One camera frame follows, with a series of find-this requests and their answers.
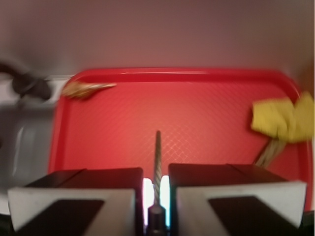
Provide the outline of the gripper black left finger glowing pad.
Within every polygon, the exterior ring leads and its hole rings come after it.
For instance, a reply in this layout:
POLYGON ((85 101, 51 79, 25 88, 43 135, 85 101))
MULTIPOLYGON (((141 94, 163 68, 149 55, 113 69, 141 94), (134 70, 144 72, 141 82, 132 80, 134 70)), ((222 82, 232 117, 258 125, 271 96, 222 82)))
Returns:
POLYGON ((141 168, 56 171, 8 191, 17 236, 141 236, 141 168))

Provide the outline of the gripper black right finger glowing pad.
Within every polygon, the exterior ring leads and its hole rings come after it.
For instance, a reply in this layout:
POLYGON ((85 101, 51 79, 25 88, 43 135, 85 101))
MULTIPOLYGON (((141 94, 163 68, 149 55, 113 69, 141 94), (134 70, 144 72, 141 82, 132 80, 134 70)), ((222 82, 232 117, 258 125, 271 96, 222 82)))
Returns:
POLYGON ((299 236, 307 185, 254 165, 170 164, 174 236, 299 236))

